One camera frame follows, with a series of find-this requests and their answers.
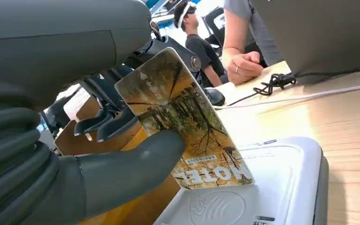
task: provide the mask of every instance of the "black t-shirt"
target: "black t-shirt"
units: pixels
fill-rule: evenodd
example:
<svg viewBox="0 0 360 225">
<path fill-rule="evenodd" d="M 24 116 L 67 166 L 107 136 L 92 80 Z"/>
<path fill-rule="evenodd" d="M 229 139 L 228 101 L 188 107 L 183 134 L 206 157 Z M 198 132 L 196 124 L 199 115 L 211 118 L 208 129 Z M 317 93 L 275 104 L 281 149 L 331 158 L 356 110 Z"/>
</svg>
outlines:
<svg viewBox="0 0 360 225">
<path fill-rule="evenodd" d="M 209 78 L 203 72 L 204 69 L 208 65 L 212 65 L 213 70 L 219 77 L 225 74 L 223 65 L 218 59 L 218 56 L 216 55 L 213 47 L 209 44 L 208 41 L 202 39 L 198 35 L 190 34 L 187 36 L 186 48 L 194 52 L 201 60 L 201 79 L 203 86 L 213 87 L 212 83 L 209 81 Z"/>
</svg>

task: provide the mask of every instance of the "laptop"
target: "laptop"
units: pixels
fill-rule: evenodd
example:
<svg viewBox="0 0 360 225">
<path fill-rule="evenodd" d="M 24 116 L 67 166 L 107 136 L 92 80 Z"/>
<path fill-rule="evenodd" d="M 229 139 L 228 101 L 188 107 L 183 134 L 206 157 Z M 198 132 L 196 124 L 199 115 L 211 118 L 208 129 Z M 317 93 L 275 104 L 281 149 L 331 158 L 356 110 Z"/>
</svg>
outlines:
<svg viewBox="0 0 360 225">
<path fill-rule="evenodd" d="M 293 74 L 360 68 L 360 1 L 251 1 Z"/>
</svg>

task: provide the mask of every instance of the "corrugated gray sleeve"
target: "corrugated gray sleeve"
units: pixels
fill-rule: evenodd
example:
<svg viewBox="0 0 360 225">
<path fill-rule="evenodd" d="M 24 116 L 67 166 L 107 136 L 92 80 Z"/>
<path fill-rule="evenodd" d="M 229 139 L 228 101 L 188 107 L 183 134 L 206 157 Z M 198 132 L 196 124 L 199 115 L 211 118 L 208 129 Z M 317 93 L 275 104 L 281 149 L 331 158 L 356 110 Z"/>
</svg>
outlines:
<svg viewBox="0 0 360 225">
<path fill-rule="evenodd" d="M 249 0 L 224 0 L 224 9 L 248 21 L 250 21 L 252 17 Z"/>
</svg>

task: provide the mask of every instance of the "person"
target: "person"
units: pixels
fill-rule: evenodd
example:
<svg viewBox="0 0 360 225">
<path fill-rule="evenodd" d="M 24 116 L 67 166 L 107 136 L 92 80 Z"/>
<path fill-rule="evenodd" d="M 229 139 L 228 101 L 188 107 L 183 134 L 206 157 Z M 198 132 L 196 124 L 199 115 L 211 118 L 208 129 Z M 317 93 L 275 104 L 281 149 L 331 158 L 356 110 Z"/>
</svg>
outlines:
<svg viewBox="0 0 360 225">
<path fill-rule="evenodd" d="M 263 70 L 259 65 L 258 52 L 244 53 L 249 27 L 267 66 L 283 60 L 251 0 L 225 0 L 224 16 L 223 65 L 227 69 L 229 81 L 236 85 L 242 84 L 259 76 Z"/>
<path fill-rule="evenodd" d="M 213 47 L 198 36 L 199 22 L 195 10 L 192 2 L 179 4 L 174 11 L 174 25 L 187 33 L 186 48 L 194 52 L 201 61 L 202 86 L 217 87 L 228 82 L 228 78 Z"/>
</svg>

